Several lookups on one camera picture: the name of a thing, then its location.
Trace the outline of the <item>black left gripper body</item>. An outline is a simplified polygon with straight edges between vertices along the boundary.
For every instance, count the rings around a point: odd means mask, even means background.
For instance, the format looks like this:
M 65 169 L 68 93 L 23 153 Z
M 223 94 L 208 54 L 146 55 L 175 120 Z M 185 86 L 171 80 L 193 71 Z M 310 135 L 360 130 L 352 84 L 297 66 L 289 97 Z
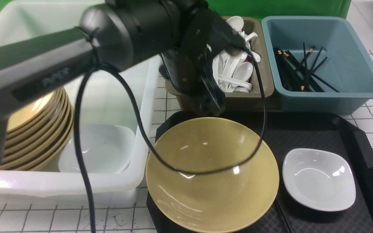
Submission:
M 225 110 L 225 94 L 216 84 L 213 59 L 225 51 L 245 51 L 244 38 L 218 13 L 194 6 L 181 19 L 175 46 L 160 55 L 159 72 L 176 91 L 191 99 L 199 116 L 218 116 Z

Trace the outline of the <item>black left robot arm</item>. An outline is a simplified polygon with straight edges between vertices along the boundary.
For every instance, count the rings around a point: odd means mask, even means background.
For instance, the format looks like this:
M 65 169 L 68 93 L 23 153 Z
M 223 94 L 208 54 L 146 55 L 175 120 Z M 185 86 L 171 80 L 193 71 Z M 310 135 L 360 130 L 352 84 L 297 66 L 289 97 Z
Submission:
M 99 70 L 125 88 L 151 148 L 133 92 L 119 73 L 162 54 L 172 83 L 195 100 L 200 114 L 217 116 L 225 96 L 205 66 L 222 51 L 246 50 L 240 34 L 204 0 L 106 0 L 87 8 L 75 28 L 0 46 L 0 164 L 9 117 L 84 75 L 74 111 L 73 134 L 80 147 L 83 91 Z

